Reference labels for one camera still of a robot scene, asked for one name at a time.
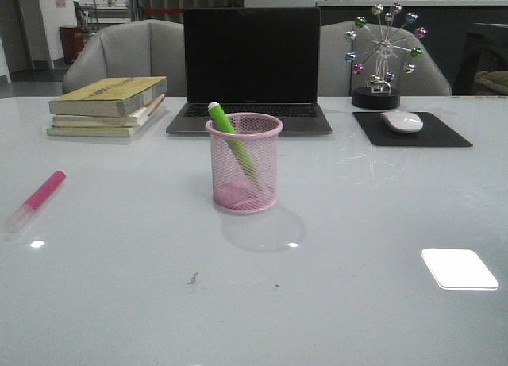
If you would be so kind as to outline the pink highlighter pen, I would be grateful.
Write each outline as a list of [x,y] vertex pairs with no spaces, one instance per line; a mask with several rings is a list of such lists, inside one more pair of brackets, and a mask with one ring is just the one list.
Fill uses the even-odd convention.
[[7,219],[6,232],[18,233],[66,178],[63,171],[54,171]]

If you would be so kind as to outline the pink mesh pen holder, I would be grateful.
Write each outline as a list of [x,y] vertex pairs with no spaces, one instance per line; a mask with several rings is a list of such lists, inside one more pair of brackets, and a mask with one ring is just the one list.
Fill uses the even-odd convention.
[[227,114],[206,123],[213,197],[220,207],[249,214],[275,205],[282,127],[278,118],[256,113]]

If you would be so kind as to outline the grey laptop computer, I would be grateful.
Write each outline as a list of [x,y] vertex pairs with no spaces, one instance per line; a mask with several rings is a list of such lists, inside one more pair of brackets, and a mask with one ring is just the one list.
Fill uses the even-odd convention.
[[320,27],[317,7],[185,10],[187,101],[166,132],[205,134],[218,102],[227,114],[277,117],[287,137],[330,134],[318,104]]

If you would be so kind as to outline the white middle book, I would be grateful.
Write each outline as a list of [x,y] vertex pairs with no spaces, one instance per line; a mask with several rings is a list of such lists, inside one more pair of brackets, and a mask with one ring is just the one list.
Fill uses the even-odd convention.
[[124,117],[94,117],[94,116],[73,116],[73,115],[53,115],[52,124],[59,127],[93,127],[93,126],[142,126],[148,119],[160,108],[165,99],[160,95],[149,104],[135,110],[130,115]]

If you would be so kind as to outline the ferris wheel desk toy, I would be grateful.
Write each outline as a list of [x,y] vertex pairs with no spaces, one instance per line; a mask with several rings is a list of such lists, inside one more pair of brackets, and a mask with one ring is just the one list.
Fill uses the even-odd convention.
[[371,13],[377,17],[376,30],[368,27],[368,19],[365,16],[360,16],[354,20],[353,28],[344,33],[345,40],[352,44],[359,38],[360,33],[369,34],[365,51],[350,51],[344,55],[344,60],[351,65],[352,73],[365,74],[368,64],[374,64],[365,85],[355,88],[352,92],[354,106],[370,110],[392,110],[399,107],[400,92],[394,87],[396,71],[389,61],[398,60],[402,65],[402,71],[411,74],[415,72],[416,65],[404,60],[402,54],[407,52],[411,59],[423,55],[423,49],[418,46],[405,48],[398,44],[405,38],[398,34],[401,28],[393,28],[393,22],[401,12],[402,5],[399,2],[392,3],[388,8],[377,3],[371,8]]

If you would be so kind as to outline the grey right chair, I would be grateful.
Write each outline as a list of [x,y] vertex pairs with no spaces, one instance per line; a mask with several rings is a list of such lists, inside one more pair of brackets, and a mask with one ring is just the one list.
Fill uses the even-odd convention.
[[[375,74],[377,55],[371,52],[385,27],[368,23],[357,28],[351,21],[324,25],[320,32],[318,94],[349,96]],[[403,96],[449,96],[452,88],[422,42],[411,32],[393,28],[388,33],[393,55],[387,58],[394,72],[391,86]]]

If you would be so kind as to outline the grey chair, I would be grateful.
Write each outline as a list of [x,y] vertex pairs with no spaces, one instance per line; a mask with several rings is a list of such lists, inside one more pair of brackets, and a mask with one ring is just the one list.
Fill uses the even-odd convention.
[[[375,74],[377,55],[371,52],[385,27],[368,23],[357,28],[351,21],[324,25],[320,32],[318,94],[349,96]],[[387,58],[394,72],[391,86],[403,96],[449,96],[452,88],[422,42],[411,32],[393,28],[388,33],[393,55]]]
[[168,95],[187,94],[182,24],[148,19],[98,31],[67,70],[62,92],[104,78],[133,76],[165,76]]

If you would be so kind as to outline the white computer mouse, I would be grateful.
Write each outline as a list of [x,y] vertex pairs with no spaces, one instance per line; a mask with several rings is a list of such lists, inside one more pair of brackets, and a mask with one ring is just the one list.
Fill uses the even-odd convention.
[[384,123],[396,133],[420,132],[424,126],[423,121],[416,113],[392,110],[380,114]]

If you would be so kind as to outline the grey left chair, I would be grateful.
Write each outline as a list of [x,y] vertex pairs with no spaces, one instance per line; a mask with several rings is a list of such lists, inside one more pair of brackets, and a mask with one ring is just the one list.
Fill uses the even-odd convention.
[[148,19],[98,31],[67,70],[62,92],[104,78],[133,76],[165,76],[168,95],[187,94],[182,24]]

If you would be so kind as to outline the yellow top book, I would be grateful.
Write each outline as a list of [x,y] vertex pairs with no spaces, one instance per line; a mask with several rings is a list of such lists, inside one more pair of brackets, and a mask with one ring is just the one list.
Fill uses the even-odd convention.
[[101,79],[49,102],[54,115],[123,117],[167,93],[167,78],[113,77]]

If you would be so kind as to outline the black mouse pad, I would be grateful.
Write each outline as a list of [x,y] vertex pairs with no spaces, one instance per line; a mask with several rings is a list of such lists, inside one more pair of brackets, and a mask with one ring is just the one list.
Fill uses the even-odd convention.
[[473,144],[429,112],[417,112],[423,127],[416,133],[399,133],[391,130],[383,121],[380,112],[354,112],[355,119],[376,146],[425,147],[425,148],[469,148]]

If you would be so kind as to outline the bottom book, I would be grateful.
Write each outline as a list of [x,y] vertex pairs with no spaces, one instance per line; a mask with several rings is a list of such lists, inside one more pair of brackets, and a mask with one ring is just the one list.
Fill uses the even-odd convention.
[[49,136],[60,137],[131,137],[137,133],[142,126],[59,127],[51,124],[45,128],[45,133]]

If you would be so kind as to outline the red trash bin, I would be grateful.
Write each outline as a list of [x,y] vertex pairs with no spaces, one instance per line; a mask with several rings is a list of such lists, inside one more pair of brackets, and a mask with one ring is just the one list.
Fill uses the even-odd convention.
[[65,25],[59,27],[65,64],[73,64],[84,49],[83,30],[80,26]]

